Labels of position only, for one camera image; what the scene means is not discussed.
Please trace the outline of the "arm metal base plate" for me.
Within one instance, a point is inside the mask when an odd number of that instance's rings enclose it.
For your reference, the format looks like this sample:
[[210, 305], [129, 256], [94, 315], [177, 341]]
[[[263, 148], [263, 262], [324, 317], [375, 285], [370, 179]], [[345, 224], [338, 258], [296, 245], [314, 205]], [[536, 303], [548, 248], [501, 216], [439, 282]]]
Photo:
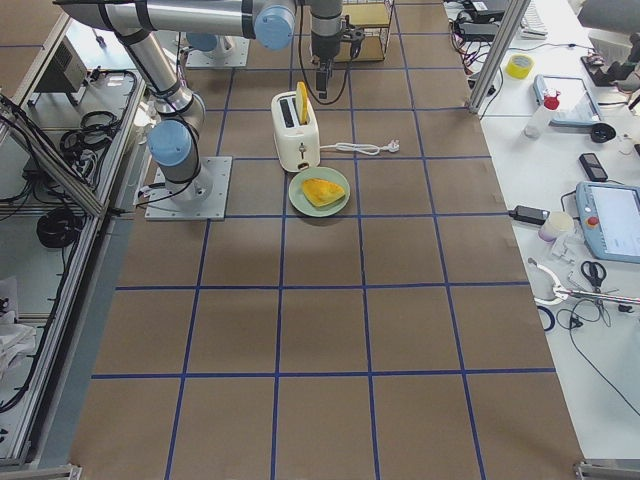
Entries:
[[201, 170], [189, 187], [169, 182], [153, 189], [145, 205], [148, 221], [221, 221], [225, 218], [232, 169], [231, 156], [201, 157]]
[[192, 49], [188, 43], [186, 66], [190, 69], [225, 69], [245, 67], [248, 57], [249, 41], [242, 37], [232, 37], [235, 48], [225, 56], [212, 55]]

